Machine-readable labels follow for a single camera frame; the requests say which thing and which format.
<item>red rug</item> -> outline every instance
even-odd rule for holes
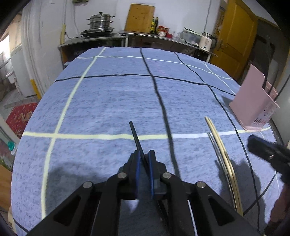
[[[13,132],[21,138],[24,129],[34,112],[37,103],[28,103],[21,106],[14,107],[8,116],[6,123],[13,130]]]

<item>utensil holder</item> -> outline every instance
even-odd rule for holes
[[[262,88],[265,80],[264,74],[253,65],[236,94],[235,99],[229,103],[230,108],[236,115],[239,123],[246,131],[261,131],[271,116],[279,109],[274,101],[277,91],[271,88],[267,81],[265,90]]]

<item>metal screw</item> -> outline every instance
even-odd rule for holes
[[[198,181],[196,184],[199,188],[204,188],[206,186],[205,182],[203,181]]]
[[[83,187],[84,187],[84,188],[90,188],[90,187],[92,187],[92,186],[93,186],[93,183],[90,182],[90,181],[84,182],[84,184],[83,184]]]
[[[171,178],[171,174],[169,173],[169,172],[164,172],[163,174],[162,174],[162,176],[163,176],[163,178],[165,178],[165,179],[169,179],[169,178]]]
[[[124,179],[124,178],[126,178],[126,176],[127,176],[127,174],[125,172],[118,173],[118,178],[119,179]]]

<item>blue tablecloth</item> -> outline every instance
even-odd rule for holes
[[[146,66],[155,76],[156,88]],[[162,111],[156,89],[166,111]],[[256,199],[253,176],[260,195],[275,172],[247,151],[251,174],[242,143],[246,147],[252,133],[243,130],[228,105],[238,90],[239,85],[222,69],[184,54],[118,47],[86,51],[61,72],[43,96],[21,138],[12,176],[15,220],[30,230],[83,182],[102,182],[117,173],[136,149],[130,120],[145,153],[154,149],[169,172],[179,171],[181,179],[191,183],[203,180],[231,204],[206,134],[205,116],[212,119],[232,159],[246,210]],[[164,112],[177,167],[172,164]],[[275,141],[268,125],[256,135]],[[260,231],[279,195],[278,182],[281,189],[280,180],[274,179],[259,200]],[[164,233],[149,189],[141,168],[138,200],[122,201],[119,235]],[[244,217],[257,228],[257,204]],[[26,234],[17,229],[20,236]]]

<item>yellow wooden door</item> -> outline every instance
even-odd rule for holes
[[[248,61],[256,33],[257,16],[242,0],[228,0],[217,47],[210,63],[238,80]]]

